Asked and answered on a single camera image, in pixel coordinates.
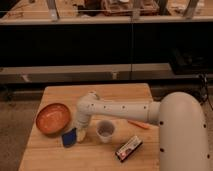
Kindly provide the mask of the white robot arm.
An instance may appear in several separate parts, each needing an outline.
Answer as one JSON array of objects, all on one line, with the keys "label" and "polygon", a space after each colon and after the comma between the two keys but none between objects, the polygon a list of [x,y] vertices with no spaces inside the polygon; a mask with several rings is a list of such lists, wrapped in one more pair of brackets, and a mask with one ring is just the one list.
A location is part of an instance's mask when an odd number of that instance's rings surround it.
[{"label": "white robot arm", "polygon": [[105,101],[95,92],[76,105],[75,126],[86,132],[95,114],[159,126],[159,171],[211,171],[207,123],[200,103],[173,92],[157,101]]}]

